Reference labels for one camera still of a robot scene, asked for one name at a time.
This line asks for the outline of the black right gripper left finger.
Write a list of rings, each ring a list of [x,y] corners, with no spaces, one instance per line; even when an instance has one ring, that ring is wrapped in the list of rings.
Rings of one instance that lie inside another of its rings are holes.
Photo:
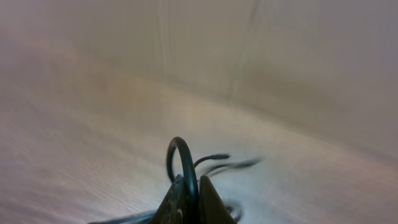
[[[184,224],[186,199],[187,193],[184,178],[179,174],[149,224]]]

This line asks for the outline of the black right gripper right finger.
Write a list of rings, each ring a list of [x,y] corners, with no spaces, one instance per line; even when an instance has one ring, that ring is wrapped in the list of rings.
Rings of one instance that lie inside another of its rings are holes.
[[[201,224],[236,224],[208,176],[200,177],[199,217]]]

